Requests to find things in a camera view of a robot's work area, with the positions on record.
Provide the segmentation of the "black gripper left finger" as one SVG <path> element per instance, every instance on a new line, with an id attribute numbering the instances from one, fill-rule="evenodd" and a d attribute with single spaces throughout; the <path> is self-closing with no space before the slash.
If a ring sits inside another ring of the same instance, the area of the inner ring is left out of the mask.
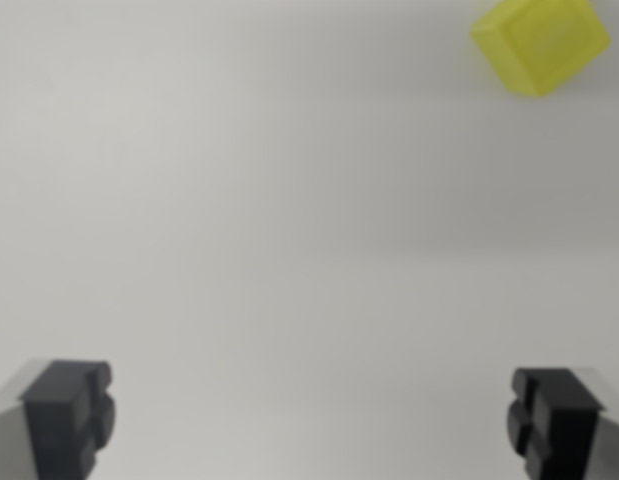
<path id="1" fill-rule="evenodd" d="M 113 434 L 107 361 L 33 359 L 0 387 L 0 479 L 87 479 Z"/>

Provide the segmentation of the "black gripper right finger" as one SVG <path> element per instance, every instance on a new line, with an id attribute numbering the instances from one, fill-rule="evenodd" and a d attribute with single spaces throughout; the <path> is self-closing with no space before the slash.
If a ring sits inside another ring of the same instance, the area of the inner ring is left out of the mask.
<path id="1" fill-rule="evenodd" d="M 619 389 L 592 368 L 518 368 L 507 435 L 534 480 L 619 479 Z"/>

